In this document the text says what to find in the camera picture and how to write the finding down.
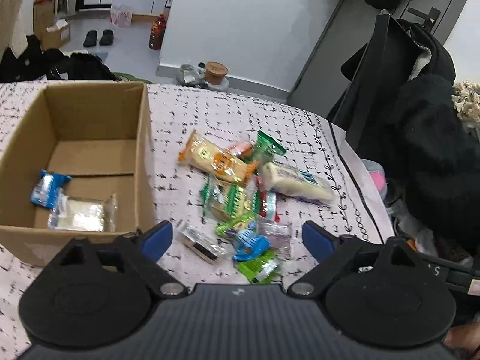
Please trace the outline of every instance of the patterned bedsheet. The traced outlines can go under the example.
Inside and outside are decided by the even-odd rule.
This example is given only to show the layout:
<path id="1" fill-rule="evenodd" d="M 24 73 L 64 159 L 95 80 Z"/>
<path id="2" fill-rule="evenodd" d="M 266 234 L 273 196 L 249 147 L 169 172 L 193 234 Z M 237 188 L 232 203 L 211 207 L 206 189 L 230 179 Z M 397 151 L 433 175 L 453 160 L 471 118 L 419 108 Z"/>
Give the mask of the patterned bedsheet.
<path id="1" fill-rule="evenodd" d="M 45 85 L 25 82 L 0 86 L 0 154 Z M 214 235 L 213 223 L 201 218 L 199 190 L 205 175 L 177 164 L 177 153 L 193 128 L 220 146 L 246 134 L 255 140 L 257 130 L 263 130 L 287 148 L 283 162 L 328 179 L 337 197 L 330 208 L 279 199 L 282 221 L 290 222 L 294 230 L 292 257 L 284 263 L 279 278 L 284 287 L 316 264 L 302 244 L 302 224 L 306 220 L 334 234 L 351 233 L 373 243 L 382 243 L 393 235 L 380 196 L 362 162 L 344 141 L 344 131 L 325 119 L 287 105 L 229 93 L 157 84 L 148 85 L 148 92 L 155 169 L 152 184 L 159 221 L 186 219 Z M 201 282 L 246 283 L 231 261 L 212 266 L 176 239 L 159 265 L 189 287 Z M 40 268 L 23 264 L 0 246 L 0 359 L 15 358 L 29 344 L 17 306 L 39 272 Z"/>

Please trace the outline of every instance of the green snack wrapper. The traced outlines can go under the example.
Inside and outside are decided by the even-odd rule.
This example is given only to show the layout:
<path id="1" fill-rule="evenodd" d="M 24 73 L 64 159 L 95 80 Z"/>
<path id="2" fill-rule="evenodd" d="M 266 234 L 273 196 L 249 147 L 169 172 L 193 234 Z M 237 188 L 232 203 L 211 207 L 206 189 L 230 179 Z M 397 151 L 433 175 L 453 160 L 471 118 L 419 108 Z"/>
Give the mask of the green snack wrapper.
<path id="1" fill-rule="evenodd" d="M 279 274 L 280 260 L 268 249 L 256 259 L 238 263 L 237 269 L 252 284 L 269 284 Z"/>
<path id="2" fill-rule="evenodd" d="M 236 218 L 250 211 L 254 204 L 252 199 L 257 199 L 256 193 L 218 180 L 212 175 L 200 191 L 200 196 L 203 199 L 203 216 L 213 216 L 220 221 Z"/>
<path id="3" fill-rule="evenodd" d="M 249 230 L 256 230 L 255 214 L 252 211 L 247 211 L 245 214 L 233 218 L 229 221 L 221 223 L 215 227 L 215 233 L 219 237 L 234 239 L 239 230 L 248 228 Z"/>
<path id="4" fill-rule="evenodd" d="M 244 159 L 245 162 L 258 161 L 259 166 L 272 162 L 275 155 L 285 155 L 287 150 L 280 145 L 275 139 L 265 134 L 263 131 L 258 131 L 257 140 L 253 147 L 253 154 L 250 158 Z"/>

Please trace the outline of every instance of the red bottle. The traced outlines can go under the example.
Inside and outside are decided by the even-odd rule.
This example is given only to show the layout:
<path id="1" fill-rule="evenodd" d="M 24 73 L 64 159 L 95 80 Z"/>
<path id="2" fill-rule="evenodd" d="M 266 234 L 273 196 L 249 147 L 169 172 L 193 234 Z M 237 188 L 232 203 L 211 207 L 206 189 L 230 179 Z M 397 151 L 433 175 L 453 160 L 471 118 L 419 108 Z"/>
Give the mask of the red bottle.
<path id="1" fill-rule="evenodd" d="M 165 20 L 165 16 L 161 14 L 152 24 L 152 31 L 150 32 L 150 41 L 148 42 L 148 47 L 153 50 L 160 50 L 162 47 L 166 27 L 167 21 Z"/>

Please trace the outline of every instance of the blue gripper pad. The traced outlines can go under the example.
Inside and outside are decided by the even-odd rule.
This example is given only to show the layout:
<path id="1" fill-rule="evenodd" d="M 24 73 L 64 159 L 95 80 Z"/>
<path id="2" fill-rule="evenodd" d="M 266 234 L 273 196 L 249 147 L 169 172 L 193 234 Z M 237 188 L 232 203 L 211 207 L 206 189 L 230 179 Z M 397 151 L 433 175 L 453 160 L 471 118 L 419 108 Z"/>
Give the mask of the blue gripper pad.
<path id="1" fill-rule="evenodd" d="M 162 221 L 152 227 L 138 240 L 143 255 L 157 262 L 172 244 L 173 227 L 169 221 Z"/>
<path id="2" fill-rule="evenodd" d="M 340 240 L 313 221 L 306 221 L 302 226 L 303 245 L 311 255 L 321 263 L 328 258 L 340 244 Z"/>

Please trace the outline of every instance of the pink fabric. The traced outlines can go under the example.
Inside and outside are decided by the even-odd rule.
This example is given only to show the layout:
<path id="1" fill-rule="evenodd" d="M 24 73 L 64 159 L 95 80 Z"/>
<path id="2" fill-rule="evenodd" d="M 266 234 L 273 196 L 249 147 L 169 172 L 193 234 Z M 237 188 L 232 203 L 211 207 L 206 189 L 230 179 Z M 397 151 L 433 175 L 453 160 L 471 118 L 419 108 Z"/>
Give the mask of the pink fabric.
<path id="1" fill-rule="evenodd" d="M 385 188 L 385 177 L 381 172 L 370 172 L 371 179 L 375 183 L 375 186 L 377 187 L 378 191 L 381 191 L 383 188 Z"/>

